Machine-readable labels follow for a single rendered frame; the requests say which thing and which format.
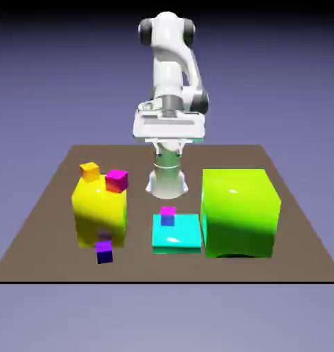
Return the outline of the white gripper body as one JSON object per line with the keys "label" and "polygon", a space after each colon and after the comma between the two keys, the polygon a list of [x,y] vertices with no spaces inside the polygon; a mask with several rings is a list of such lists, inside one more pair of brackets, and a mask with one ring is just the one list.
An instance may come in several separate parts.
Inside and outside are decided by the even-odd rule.
{"label": "white gripper body", "polygon": [[164,117],[162,110],[137,111],[133,136],[139,139],[202,140],[205,136],[205,116],[177,111],[176,117]]}

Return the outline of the small magenta cube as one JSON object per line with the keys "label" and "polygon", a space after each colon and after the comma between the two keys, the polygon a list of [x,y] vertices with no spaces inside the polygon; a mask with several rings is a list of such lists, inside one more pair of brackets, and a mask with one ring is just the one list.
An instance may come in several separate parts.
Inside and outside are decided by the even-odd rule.
{"label": "small magenta cube", "polygon": [[112,169],[105,175],[106,190],[122,193],[129,187],[129,173],[125,170]]}

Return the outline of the small pink cube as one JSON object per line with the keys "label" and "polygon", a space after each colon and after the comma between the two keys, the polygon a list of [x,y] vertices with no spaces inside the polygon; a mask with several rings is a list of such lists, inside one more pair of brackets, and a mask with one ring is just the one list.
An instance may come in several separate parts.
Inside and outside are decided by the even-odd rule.
{"label": "small pink cube", "polygon": [[174,206],[162,206],[160,210],[161,225],[174,226],[176,208]]}

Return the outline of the small orange cube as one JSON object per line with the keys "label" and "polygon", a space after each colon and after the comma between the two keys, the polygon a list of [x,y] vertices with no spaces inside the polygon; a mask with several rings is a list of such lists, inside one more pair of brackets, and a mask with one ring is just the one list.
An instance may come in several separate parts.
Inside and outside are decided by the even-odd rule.
{"label": "small orange cube", "polygon": [[95,162],[80,165],[80,175],[86,182],[94,182],[100,178],[100,167]]}

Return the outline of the small purple cube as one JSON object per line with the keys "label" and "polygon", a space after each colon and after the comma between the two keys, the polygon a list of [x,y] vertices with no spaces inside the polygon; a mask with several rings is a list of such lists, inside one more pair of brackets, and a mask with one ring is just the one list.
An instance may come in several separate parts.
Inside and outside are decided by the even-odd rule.
{"label": "small purple cube", "polygon": [[113,262],[112,241],[100,241],[96,243],[96,258],[98,264]]}

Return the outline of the large cyan box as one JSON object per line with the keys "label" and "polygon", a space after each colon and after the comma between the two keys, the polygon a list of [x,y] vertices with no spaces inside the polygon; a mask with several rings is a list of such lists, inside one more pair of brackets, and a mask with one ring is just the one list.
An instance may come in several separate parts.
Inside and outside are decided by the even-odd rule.
{"label": "large cyan box", "polygon": [[173,226],[162,225],[162,216],[153,215],[153,254],[198,254],[202,238],[197,214],[176,214]]}

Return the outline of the large yellow box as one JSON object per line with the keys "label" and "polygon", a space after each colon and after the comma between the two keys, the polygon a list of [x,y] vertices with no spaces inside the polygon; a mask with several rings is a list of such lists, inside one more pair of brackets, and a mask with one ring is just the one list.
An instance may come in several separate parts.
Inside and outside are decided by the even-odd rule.
{"label": "large yellow box", "polygon": [[126,238],[127,192],[106,189],[105,176],[87,182],[80,178],[71,196],[78,245],[93,248],[99,241],[111,241],[122,248]]}

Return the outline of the large green box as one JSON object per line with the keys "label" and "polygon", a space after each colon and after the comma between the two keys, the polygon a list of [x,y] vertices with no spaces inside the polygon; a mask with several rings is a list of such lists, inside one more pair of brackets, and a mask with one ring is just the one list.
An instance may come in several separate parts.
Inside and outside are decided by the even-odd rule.
{"label": "large green box", "polygon": [[200,217],[205,255],[270,258],[280,207],[264,169],[204,169]]}

